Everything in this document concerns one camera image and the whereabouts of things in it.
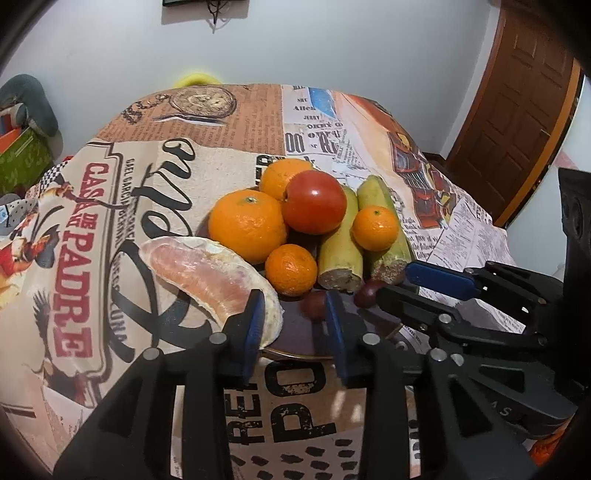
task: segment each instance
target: metal bolt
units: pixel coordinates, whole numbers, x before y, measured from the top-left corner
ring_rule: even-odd
[[[209,342],[214,345],[221,345],[226,342],[228,337],[224,332],[215,332],[209,336]]]
[[[366,333],[363,335],[362,340],[366,345],[377,345],[379,343],[379,336],[375,333]]]
[[[447,358],[447,353],[440,348],[434,348],[429,352],[429,355],[431,355],[431,358],[436,362],[443,362]]]
[[[142,356],[146,360],[155,360],[158,358],[159,355],[160,355],[160,350],[158,350],[157,348],[154,348],[153,346],[150,348],[147,348],[146,350],[144,350],[144,353],[142,353]]]
[[[464,364],[464,357],[462,357],[459,353],[452,353],[450,357],[457,366],[461,367]]]
[[[438,318],[441,323],[451,323],[452,322],[452,316],[448,315],[447,313],[442,313]]]

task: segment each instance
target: wall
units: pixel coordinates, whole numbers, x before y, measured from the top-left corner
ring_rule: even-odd
[[[16,49],[0,82],[39,78],[63,136],[56,153],[74,154],[131,102],[195,71],[357,93],[438,152],[493,8],[488,0],[243,0],[212,34],[204,5],[160,3],[57,0]]]
[[[452,151],[453,144],[455,143],[457,136],[460,134],[460,130],[464,125],[464,121],[468,116],[468,112],[470,111],[470,107],[472,106],[472,102],[474,101],[474,97],[478,91],[478,87],[480,86],[480,81],[482,80],[486,65],[488,64],[488,59],[491,55],[492,44],[495,41],[496,27],[499,22],[500,14],[501,2],[500,0],[495,0],[495,3],[491,6],[491,10],[488,15],[486,30],[484,33],[484,38],[482,39],[482,45],[480,47],[480,53],[478,54],[478,59],[476,61],[476,66],[474,67],[474,72],[472,73],[472,78],[470,79],[470,83],[466,89],[466,95],[464,96],[464,100],[462,101],[462,104],[460,105],[460,108],[457,112],[456,119],[454,120],[449,133],[447,134],[447,138],[443,143],[441,151],[439,152],[443,158],[447,158],[449,152]]]
[[[591,83],[585,79],[573,122],[556,160],[507,229],[509,250],[520,267],[553,275],[564,264],[558,167],[591,171]]]

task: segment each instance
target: mandarin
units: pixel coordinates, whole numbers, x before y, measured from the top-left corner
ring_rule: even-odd
[[[269,165],[262,174],[259,190],[280,202],[285,197],[285,187],[299,172],[311,170],[312,164],[299,158],[282,158]]]
[[[288,297],[298,297],[316,283],[318,266],[304,247],[282,245],[273,250],[265,262],[265,276],[277,290]]]
[[[398,237],[398,219],[387,208],[370,205],[355,216],[351,233],[355,241],[370,252],[381,252]]]
[[[207,226],[209,238],[251,264],[263,263],[287,239],[281,204],[256,190],[224,195],[210,212]]]

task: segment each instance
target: newspaper print tablecloth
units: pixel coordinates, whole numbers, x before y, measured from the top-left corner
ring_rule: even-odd
[[[456,270],[512,263],[505,232],[376,102],[292,85],[188,87],[141,99],[31,189],[38,202],[0,244],[0,329],[11,339],[0,351],[0,402],[48,468],[143,349],[176,351],[219,329],[152,277],[138,245],[198,232],[221,195],[257,184],[283,157],[305,158],[354,189],[382,176],[421,260]],[[491,312],[508,330],[522,327]],[[426,351],[424,335],[402,332]],[[237,478],[355,478],[365,392],[343,389],[329,362],[263,358],[251,384],[225,397]],[[417,476],[411,393],[407,404]]]

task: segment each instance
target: door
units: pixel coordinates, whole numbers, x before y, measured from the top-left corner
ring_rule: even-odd
[[[502,11],[499,22],[504,24],[497,30],[496,58],[494,47],[485,73],[488,81],[480,86],[448,169],[454,182],[493,220],[503,215],[504,223],[509,204],[535,168],[541,173],[554,150],[550,148],[540,166],[544,147],[565,109],[574,60],[552,28],[535,16],[509,8]],[[556,144],[564,125],[552,135]]]

